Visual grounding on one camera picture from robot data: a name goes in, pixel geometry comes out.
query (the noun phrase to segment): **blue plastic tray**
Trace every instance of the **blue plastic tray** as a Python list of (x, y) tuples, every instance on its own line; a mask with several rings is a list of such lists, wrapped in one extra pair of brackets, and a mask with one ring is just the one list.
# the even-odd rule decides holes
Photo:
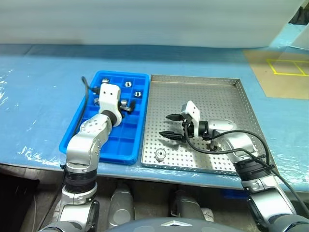
[[(104, 144), (101, 149), (100, 161), (126, 165), (134, 164), (138, 158), (143, 122), (146, 116), (149, 76), (142, 73), (99, 71), (96, 73), (90, 86), (101, 86), (103, 78), (108, 78), (110, 80), (110, 84), (118, 85), (121, 89), (120, 99), (128, 100), (128, 105), (131, 104), (132, 100), (135, 100), (136, 107), (131, 114), (122, 111), (125, 117), (122, 119), (119, 126), (112, 128), (112, 132), (107, 143)], [(125, 87), (126, 81), (130, 81), (132, 83), (132, 87)], [(140, 91), (142, 93), (141, 98), (134, 96), (136, 91)], [(82, 123), (98, 113), (99, 106), (95, 106), (93, 104), (94, 98), (98, 98), (98, 95), (89, 91), (89, 99)], [(80, 106), (78, 107), (59, 145), (59, 150), (65, 154), (67, 152), (68, 143), (73, 135), (75, 125), (77, 124), (78, 118), (82, 113), (84, 102), (85, 98), (83, 98)]]

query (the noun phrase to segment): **perforated metal tray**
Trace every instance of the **perforated metal tray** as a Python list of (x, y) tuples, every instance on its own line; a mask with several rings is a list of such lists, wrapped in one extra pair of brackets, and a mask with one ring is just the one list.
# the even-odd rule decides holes
[[(227, 155), (206, 155), (192, 150), (187, 144), (171, 141), (160, 131), (183, 133), (180, 122), (165, 119), (180, 113), (181, 107), (192, 100), (200, 109), (201, 120), (229, 119), (239, 129), (253, 131), (264, 138), (247, 95), (239, 79), (200, 78), (152, 75), (144, 131), (142, 165), (161, 169), (187, 170), (236, 175)], [(194, 144), (205, 149), (205, 141), (194, 139)], [(254, 145), (260, 151), (259, 142)], [(158, 162), (155, 155), (163, 153)]]

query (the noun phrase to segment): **black cable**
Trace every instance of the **black cable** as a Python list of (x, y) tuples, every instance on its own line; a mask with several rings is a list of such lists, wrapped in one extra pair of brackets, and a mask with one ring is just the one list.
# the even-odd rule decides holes
[(269, 162), (270, 162), (269, 148), (268, 148), (266, 142), (264, 141), (264, 139), (262, 139), (261, 136), (259, 136), (258, 134), (254, 133), (254, 132), (251, 132), (251, 131), (248, 131), (248, 130), (231, 130), (231, 131), (226, 131), (226, 132), (223, 132), (221, 134), (218, 134), (218, 135), (212, 137), (211, 139), (216, 139), (216, 138), (218, 138), (220, 136), (223, 136), (223, 135), (226, 135), (226, 134), (235, 133), (235, 132), (250, 134), (250, 135), (256, 137), (258, 140), (260, 140), (262, 145), (263, 145), (263, 147), (264, 147), (264, 150), (265, 150), (266, 164), (269, 165)]
[(77, 124), (75, 126), (72, 137), (77, 133), (77, 130), (79, 129), (79, 126), (82, 122), (82, 119), (83, 119), (83, 116), (84, 116), (84, 113), (85, 113), (85, 110), (86, 110), (86, 107), (87, 107), (88, 98), (89, 98), (88, 90), (90, 89), (90, 90), (93, 91), (93, 89), (89, 87), (88, 82), (87, 82), (87, 80), (84, 76), (82, 76), (82, 82), (85, 85), (85, 101), (84, 101), (83, 109), (82, 109), (81, 114), (79, 115), (79, 118), (78, 118)]
[(63, 175), (62, 175), (61, 184), (58, 186), (58, 188), (57, 188), (57, 190), (56, 190), (56, 193), (55, 193), (55, 195), (54, 195), (54, 197), (53, 197), (53, 199), (52, 199), (52, 201), (51, 201), (51, 203), (50, 203), (50, 205), (49, 205), (49, 207), (48, 207), (48, 210), (46, 211), (46, 213), (44, 214), (42, 220), (41, 220), (40, 223), (39, 223), (39, 226), (38, 226), (38, 228), (37, 228), (38, 231), (42, 228), (42, 225), (43, 225), (43, 223), (45, 222), (48, 213), (49, 213), (50, 210), (52, 209), (52, 207), (53, 207), (53, 205), (54, 205), (54, 203), (55, 203), (55, 201), (56, 201), (56, 199), (57, 199), (57, 197), (58, 197), (60, 191), (62, 190), (62, 187), (63, 187), (63, 185), (64, 185), (64, 181), (65, 181), (65, 177), (66, 177), (66, 170), (64, 169), (64, 170), (63, 170)]
[[(232, 130), (231, 132), (243, 132), (242, 130)], [(250, 131), (246, 131), (245, 130), (245, 133), (248, 133), (248, 134), (251, 134), (253, 136), (254, 133), (253, 132), (250, 132)], [(204, 153), (204, 154), (210, 154), (210, 155), (220, 155), (220, 154), (227, 154), (227, 153), (231, 153), (231, 152), (237, 152), (237, 151), (243, 151), (243, 152), (246, 152), (252, 159), (255, 159), (258, 163), (262, 164), (264, 167), (271, 167), (270, 170), (271, 172), (273, 172), (274, 175), (276, 175), (286, 186), (287, 188), (291, 191), (291, 193), (296, 197), (296, 199), (298, 200), (298, 202), (300, 203), (301, 207), (303, 208), (303, 210), (305, 211), (305, 213), (307, 214), (307, 216), (309, 217), (309, 210), (308, 208), (306, 207), (305, 203), (300, 199), (300, 197), (298, 196), (298, 194), (295, 192), (295, 190), (292, 188), (292, 186), (278, 173), (276, 172), (275, 170), (273, 170), (273, 166), (265, 163), (264, 161), (262, 160), (259, 160), (259, 159), (256, 159), (256, 157), (249, 151), (247, 151), (246, 149), (243, 149), (243, 148), (237, 148), (237, 149), (231, 149), (231, 150), (227, 150), (227, 151), (206, 151), (206, 150), (202, 150), (202, 149), (199, 149), (197, 147), (195, 147), (191, 142), (190, 142), (190, 138), (189, 138), (189, 135), (188, 135), (188, 125), (185, 125), (184, 126), (184, 136), (187, 140), (187, 143), (190, 145), (190, 147), (192, 147), (195, 151), (198, 151), (198, 152), (201, 152), (201, 153)]]

